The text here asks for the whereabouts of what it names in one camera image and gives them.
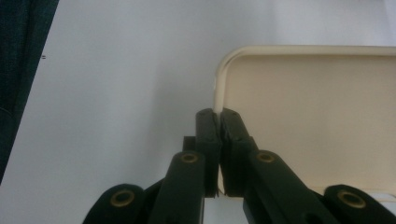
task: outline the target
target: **white background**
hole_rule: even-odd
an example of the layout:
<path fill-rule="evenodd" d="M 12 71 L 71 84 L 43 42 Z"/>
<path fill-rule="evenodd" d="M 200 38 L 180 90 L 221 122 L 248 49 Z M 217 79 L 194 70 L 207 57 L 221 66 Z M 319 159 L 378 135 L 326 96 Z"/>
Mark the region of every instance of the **white background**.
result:
<path fill-rule="evenodd" d="M 396 1 L 61 1 L 0 187 L 0 223 L 81 223 L 164 177 L 222 57 L 246 45 L 396 46 Z M 247 223 L 206 200 L 205 224 Z"/>

